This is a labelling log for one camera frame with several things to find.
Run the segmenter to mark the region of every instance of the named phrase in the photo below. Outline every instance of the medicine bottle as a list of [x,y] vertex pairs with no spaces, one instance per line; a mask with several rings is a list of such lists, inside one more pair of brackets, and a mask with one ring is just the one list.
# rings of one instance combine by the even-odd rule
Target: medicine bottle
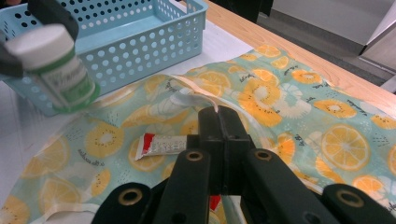
[[100,88],[75,53],[73,38],[61,24],[49,24],[5,43],[29,77],[59,112],[74,112],[99,95]]

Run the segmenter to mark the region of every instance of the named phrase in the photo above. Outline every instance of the bottle cap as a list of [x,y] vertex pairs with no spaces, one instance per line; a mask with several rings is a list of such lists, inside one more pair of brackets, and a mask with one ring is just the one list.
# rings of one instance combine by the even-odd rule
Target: bottle cap
[[49,24],[7,41],[5,47],[25,70],[35,70],[61,59],[74,41],[62,24]]

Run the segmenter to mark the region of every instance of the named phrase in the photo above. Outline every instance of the lemon print cloth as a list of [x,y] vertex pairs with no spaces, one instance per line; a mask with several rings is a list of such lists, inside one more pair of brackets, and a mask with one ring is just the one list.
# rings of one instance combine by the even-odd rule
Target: lemon print cloth
[[[136,161],[139,137],[197,133],[198,112],[212,105],[234,109],[255,145],[278,154],[313,191],[345,183],[396,213],[396,118],[264,45],[183,75],[147,77],[95,102],[30,160],[0,222],[95,212],[119,185],[154,187],[171,174],[177,156]],[[225,214],[219,203],[211,223],[226,223]],[[227,215],[230,223],[237,218]]]

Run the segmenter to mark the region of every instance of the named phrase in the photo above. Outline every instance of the blue plastic basket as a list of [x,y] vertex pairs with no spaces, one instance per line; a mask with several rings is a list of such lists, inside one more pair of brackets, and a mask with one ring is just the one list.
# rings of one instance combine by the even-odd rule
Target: blue plastic basket
[[[186,11],[173,0],[58,2],[78,22],[76,52],[89,75],[100,84],[101,95],[202,52],[207,10],[202,0],[187,0]],[[40,25],[26,5],[0,10],[4,40]],[[45,115],[57,113],[29,77],[5,82]]]

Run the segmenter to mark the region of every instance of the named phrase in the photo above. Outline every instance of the gray floor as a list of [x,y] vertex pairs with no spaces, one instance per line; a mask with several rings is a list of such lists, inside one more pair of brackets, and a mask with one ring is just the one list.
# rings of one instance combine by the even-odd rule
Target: gray floor
[[393,77],[392,73],[361,60],[361,45],[306,22],[272,11],[270,17],[260,14],[257,23],[376,86],[383,85]]

